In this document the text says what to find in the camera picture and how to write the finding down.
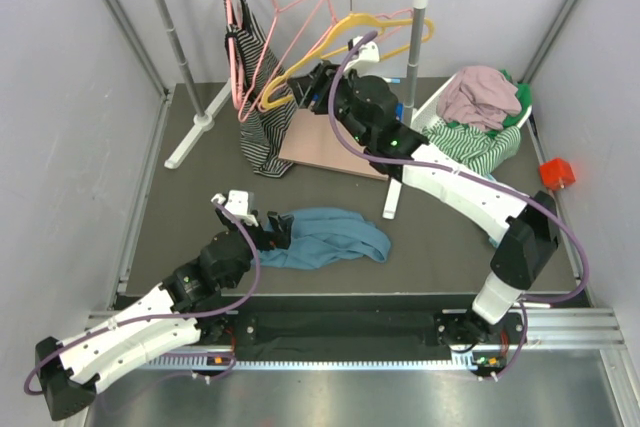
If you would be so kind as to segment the blue tank top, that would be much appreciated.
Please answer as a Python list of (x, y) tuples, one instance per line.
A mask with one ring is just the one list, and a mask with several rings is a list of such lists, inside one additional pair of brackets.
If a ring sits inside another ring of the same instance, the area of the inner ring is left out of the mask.
[(361, 214), (335, 207), (289, 212), (293, 217), (288, 249), (261, 251), (262, 267), (316, 270), (341, 260), (388, 260), (390, 238)]

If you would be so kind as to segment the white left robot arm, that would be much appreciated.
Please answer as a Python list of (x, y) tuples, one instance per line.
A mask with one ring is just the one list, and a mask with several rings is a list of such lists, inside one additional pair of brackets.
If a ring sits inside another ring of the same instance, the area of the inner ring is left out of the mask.
[(40, 341), (36, 376), (51, 419), (74, 416), (115, 381), (176, 348), (220, 341), (227, 329), (223, 290), (237, 287), (261, 252), (291, 243), (293, 216), (271, 212), (268, 220), (262, 227), (224, 219), (225, 231), (128, 308), (84, 333)]

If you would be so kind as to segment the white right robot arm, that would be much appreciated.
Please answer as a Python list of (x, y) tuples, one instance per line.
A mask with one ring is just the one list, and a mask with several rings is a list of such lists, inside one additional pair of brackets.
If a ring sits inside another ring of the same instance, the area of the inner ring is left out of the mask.
[(354, 141), (354, 155), (390, 179), (439, 199), (496, 241), (491, 272), (466, 319), (474, 340), (492, 341), (503, 330), (503, 317), (559, 247), (552, 197), (545, 192), (528, 197), (447, 157), (397, 119), (398, 99), (379, 77), (342, 75), (337, 65), (323, 61), (287, 85), (300, 107), (345, 128), (337, 138), (343, 145)]

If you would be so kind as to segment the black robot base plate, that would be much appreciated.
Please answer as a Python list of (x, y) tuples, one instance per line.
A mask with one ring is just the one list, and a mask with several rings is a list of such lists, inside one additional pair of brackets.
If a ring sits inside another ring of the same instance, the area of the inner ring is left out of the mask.
[(524, 325), (473, 319), (469, 294), (258, 295), (228, 314), (236, 356), (256, 362), (445, 360), (452, 350), (502, 353)]

